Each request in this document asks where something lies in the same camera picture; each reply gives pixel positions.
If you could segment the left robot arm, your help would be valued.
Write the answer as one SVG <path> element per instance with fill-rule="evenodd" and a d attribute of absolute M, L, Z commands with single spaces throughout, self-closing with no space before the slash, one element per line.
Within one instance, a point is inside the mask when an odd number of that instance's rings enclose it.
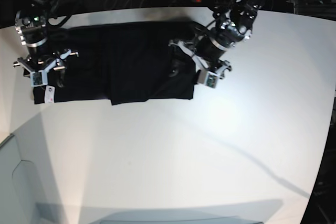
<path fill-rule="evenodd" d="M 214 19 L 207 26 L 195 24 L 194 38 L 171 40 L 169 45 L 173 48 L 185 46 L 195 60 L 203 59 L 207 63 L 207 67 L 201 62 L 198 65 L 210 74 L 211 80 L 223 79 L 225 70 L 231 71 L 232 68 L 220 57 L 238 42 L 250 38 L 253 23 L 265 1 L 229 0 L 213 12 Z"/>

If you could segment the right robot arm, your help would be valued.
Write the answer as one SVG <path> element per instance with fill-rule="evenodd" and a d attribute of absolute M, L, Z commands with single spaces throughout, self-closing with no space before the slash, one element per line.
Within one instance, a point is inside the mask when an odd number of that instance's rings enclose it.
<path fill-rule="evenodd" d="M 24 69 L 24 76 L 30 79 L 33 88 L 48 85 L 49 72 L 65 72 L 66 59 L 79 56 L 77 51 L 50 45 L 49 33 L 61 28 L 71 17 L 69 14 L 60 23 L 50 24 L 50 18 L 57 18 L 59 3 L 60 0 L 31 0 L 29 7 L 18 11 L 15 17 L 15 30 L 27 48 L 28 56 L 18 58 L 13 67 Z"/>

